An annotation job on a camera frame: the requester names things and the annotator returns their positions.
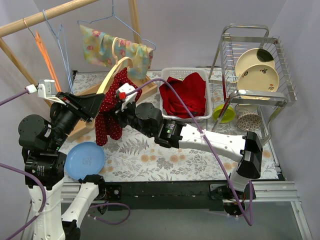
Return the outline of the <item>wooden hanger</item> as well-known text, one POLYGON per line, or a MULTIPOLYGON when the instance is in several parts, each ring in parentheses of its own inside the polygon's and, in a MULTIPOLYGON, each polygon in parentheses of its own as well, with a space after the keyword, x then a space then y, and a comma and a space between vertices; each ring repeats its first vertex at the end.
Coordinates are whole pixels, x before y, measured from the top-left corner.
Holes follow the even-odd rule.
POLYGON ((128 63, 128 67, 132 68, 133 67, 133 60, 128 57, 124 56, 121 59, 118 59, 116 53, 115 53, 115 46, 118 44, 118 46, 121 46, 120 39, 118 37, 115 37, 112 46, 111 46, 111 54, 112 57, 115 60, 115 65, 111 68, 111 70, 108 72, 104 80, 102 81, 101 85, 99 86, 96 94, 102 94, 105 91, 106 86, 108 85, 110 79, 114 77, 120 70, 120 67, 124 64, 125 61, 128 63))

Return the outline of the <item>red polka dot garment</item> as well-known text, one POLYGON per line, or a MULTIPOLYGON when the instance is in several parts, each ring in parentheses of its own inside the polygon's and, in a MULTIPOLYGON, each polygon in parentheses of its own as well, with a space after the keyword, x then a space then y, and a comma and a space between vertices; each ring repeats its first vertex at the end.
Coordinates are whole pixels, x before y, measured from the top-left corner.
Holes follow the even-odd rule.
POLYGON ((114 80, 105 94, 105 98, 100 106, 99 113, 95 118, 95 137, 98 146, 104 146, 108 142, 108 136, 113 140, 122 137, 122 128, 114 114, 114 108, 118 102, 116 91, 125 83, 137 86, 128 78, 128 69, 125 67, 114 76, 114 80))

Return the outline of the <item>pastel floral garment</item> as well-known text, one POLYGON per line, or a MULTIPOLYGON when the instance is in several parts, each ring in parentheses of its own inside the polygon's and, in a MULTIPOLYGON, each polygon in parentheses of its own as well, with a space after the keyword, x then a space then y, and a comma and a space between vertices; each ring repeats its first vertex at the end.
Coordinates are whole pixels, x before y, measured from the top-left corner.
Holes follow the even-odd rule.
MULTIPOLYGON (((93 65, 111 68, 116 60, 112 55, 114 36, 87 26, 79 26, 83 39, 84 59, 93 65)), ((114 46, 114 54, 120 60, 129 57, 133 67, 129 68, 128 76, 131 79, 145 79, 151 67, 153 49, 141 44, 120 38, 114 46)))

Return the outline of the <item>blue wire hanger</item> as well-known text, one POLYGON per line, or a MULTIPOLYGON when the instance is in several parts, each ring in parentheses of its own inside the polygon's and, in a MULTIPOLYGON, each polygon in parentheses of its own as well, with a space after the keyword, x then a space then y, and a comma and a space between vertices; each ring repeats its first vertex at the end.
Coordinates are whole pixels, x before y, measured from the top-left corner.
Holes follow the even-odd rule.
POLYGON ((139 29, 139 26, 137 25, 138 23, 138 5, 136 0, 129 0, 128 1, 128 7, 129 7, 129 20, 132 19, 133 16, 133 25, 129 25, 120 17, 116 14, 116 4, 115 1, 111 1, 111 15, 106 15, 102 18, 97 18, 93 20, 84 20, 84 19, 79 19, 77 20, 77 24, 80 25, 98 25, 99 22, 108 22, 111 25, 114 25, 113 27, 111 26, 106 26, 105 27, 105 32, 108 34, 113 34, 114 37, 121 37, 121 33, 116 33, 115 28, 120 27, 122 28, 127 28, 131 34, 133 35, 133 41, 138 44, 146 44, 150 48, 152 48, 154 51, 157 49, 157 46, 154 42, 152 42, 149 39, 146 39, 145 37, 142 37, 141 31, 139 29))
POLYGON ((64 27, 62 24, 60 24, 58 27, 58 30, 56 31, 53 28, 53 26, 51 25, 49 18, 46 15, 46 11, 44 9, 42 10, 42 14, 43 14, 45 22, 46 22, 47 26, 49 27, 53 37, 55 38, 55 41, 56 41, 57 46, 59 48, 60 55, 62 57, 62 62, 64 65, 64 70, 65 70, 66 76, 67 76, 69 91, 71 93, 74 93, 72 74, 71 74, 71 69, 70 69, 70 64, 69 64, 68 46, 67 46, 64 27))

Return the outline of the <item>red dress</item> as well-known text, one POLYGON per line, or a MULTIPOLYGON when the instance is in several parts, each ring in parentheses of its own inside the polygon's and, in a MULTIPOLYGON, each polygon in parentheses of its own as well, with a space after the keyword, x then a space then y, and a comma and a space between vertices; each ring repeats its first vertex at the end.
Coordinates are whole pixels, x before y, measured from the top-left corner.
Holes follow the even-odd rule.
MULTIPOLYGON (((167 82, 174 88, 189 111, 195 117, 201 117, 206 112, 206 82, 197 73, 191 73, 184 80, 168 77, 167 82)), ((182 119, 189 118, 174 92, 164 83, 159 87, 162 98, 162 107, 169 116, 182 119)))

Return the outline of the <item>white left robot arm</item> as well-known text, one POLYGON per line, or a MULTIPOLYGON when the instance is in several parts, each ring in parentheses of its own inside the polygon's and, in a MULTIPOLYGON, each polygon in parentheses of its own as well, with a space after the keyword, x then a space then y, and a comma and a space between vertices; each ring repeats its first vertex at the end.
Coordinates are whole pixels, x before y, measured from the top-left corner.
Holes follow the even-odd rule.
POLYGON ((25 184, 35 215, 33 239, 78 240, 81 223, 91 203, 106 196, 104 179, 98 174, 80 181, 79 192, 65 213, 61 212, 66 154, 60 148, 76 124, 87 123, 98 115, 103 93, 76 96, 58 92, 50 107, 50 120, 40 115, 26 116, 18 126, 24 161, 25 184))

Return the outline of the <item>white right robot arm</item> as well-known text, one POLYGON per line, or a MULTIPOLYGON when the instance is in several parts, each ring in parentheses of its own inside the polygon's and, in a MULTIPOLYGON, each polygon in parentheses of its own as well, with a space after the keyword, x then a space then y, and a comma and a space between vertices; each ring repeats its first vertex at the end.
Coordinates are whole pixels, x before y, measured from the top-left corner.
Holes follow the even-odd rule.
POLYGON ((150 102, 136 105, 117 103, 114 115, 122 128, 130 126, 164 148, 194 149, 216 153, 237 163, 229 175, 227 195, 237 199, 245 192, 250 180, 261 177, 263 147, 255 132, 227 135, 199 130, 190 124, 164 119, 161 111, 150 102))

